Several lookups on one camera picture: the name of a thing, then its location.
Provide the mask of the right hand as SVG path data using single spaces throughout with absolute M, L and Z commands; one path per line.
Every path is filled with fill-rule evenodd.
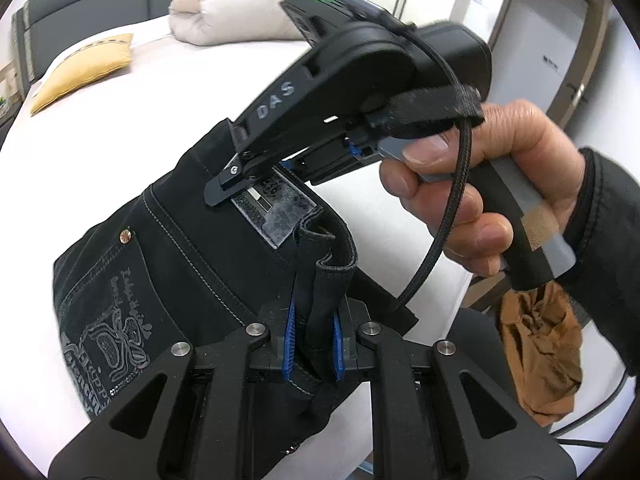
M 420 274 L 446 255 L 476 274 L 506 270 L 524 289 L 575 265 L 564 231 L 586 162 L 538 107 L 396 99 L 370 124 L 383 184 L 433 233 Z

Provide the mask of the black sleeve right forearm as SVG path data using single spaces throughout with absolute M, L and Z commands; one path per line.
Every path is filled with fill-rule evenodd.
M 580 150 L 584 182 L 564 231 L 576 264 L 559 278 L 615 348 L 631 376 L 639 374 L 639 185 L 616 162 Z

